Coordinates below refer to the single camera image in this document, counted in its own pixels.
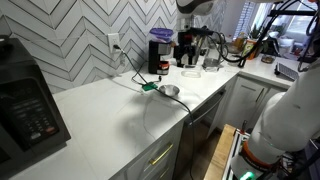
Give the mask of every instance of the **white quartz countertop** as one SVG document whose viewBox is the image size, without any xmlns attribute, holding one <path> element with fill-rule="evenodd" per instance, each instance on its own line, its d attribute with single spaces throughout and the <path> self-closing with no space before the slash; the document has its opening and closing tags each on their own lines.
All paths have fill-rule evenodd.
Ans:
<svg viewBox="0 0 320 180">
<path fill-rule="evenodd" d="M 276 61 L 293 69 L 298 66 L 296 61 Z M 178 86 L 177 99 L 194 110 L 237 74 L 283 88 L 292 84 L 274 75 L 276 62 L 269 65 L 259 58 L 247 61 L 243 69 L 226 62 L 222 65 L 218 72 L 201 70 L 201 78 L 184 77 L 181 72 L 185 69 L 171 65 L 169 75 L 162 76 L 158 85 Z M 187 116 L 177 102 L 156 91 L 142 92 L 131 81 L 134 74 L 130 71 L 55 94 L 72 139 L 65 148 L 11 179 L 109 179 Z M 147 81 L 158 80 L 158 75 L 143 76 Z"/>
</svg>

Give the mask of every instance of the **wooden floor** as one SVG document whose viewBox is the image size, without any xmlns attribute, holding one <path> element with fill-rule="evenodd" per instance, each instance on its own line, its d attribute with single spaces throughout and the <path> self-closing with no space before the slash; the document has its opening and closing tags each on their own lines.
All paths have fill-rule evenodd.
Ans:
<svg viewBox="0 0 320 180">
<path fill-rule="evenodd" d="M 220 139 L 221 132 L 214 131 L 208 138 L 206 144 L 196 153 L 192 167 L 194 180 L 202 180 L 207 172 L 207 168 L 213 156 L 214 150 Z M 191 180 L 189 169 L 183 173 L 179 180 Z"/>
</svg>

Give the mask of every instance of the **dishwasher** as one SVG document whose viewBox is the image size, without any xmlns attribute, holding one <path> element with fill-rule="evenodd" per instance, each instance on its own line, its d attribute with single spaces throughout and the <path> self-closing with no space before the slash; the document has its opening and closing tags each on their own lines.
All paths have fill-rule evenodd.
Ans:
<svg viewBox="0 0 320 180">
<path fill-rule="evenodd" d="M 173 179 L 180 178 L 182 173 L 191 165 L 193 153 L 193 131 L 195 152 L 206 142 L 209 136 L 210 127 L 214 123 L 213 120 L 218 110 L 219 103 L 225 93 L 225 87 L 221 88 L 199 109 L 193 112 L 193 123 L 190 118 L 186 118 L 181 133 Z"/>
</svg>

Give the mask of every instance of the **small device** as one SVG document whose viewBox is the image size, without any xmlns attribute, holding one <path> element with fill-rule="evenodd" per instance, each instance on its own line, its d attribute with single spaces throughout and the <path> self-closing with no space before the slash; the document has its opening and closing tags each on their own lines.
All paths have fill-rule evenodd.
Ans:
<svg viewBox="0 0 320 180">
<path fill-rule="evenodd" d="M 167 75 L 169 73 L 169 63 L 161 61 L 161 57 L 170 53 L 171 42 L 149 41 L 149 73 Z"/>
<path fill-rule="evenodd" d="M 299 77 L 298 72 L 294 71 L 293 69 L 291 69 L 281 63 L 278 63 L 276 65 L 275 74 L 276 75 L 282 74 L 293 81 L 298 79 L 298 77 Z"/>
<path fill-rule="evenodd" d="M 36 61 L 18 39 L 5 46 L 0 51 L 0 179 L 71 138 Z"/>
</svg>

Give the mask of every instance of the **small metal bowl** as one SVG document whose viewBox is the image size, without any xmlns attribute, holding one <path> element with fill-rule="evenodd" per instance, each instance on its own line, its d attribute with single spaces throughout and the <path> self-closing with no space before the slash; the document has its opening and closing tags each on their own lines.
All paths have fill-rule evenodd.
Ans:
<svg viewBox="0 0 320 180">
<path fill-rule="evenodd" d="M 159 87 L 159 91 L 167 96 L 174 97 L 179 94 L 180 89 L 175 85 L 163 85 Z"/>
</svg>

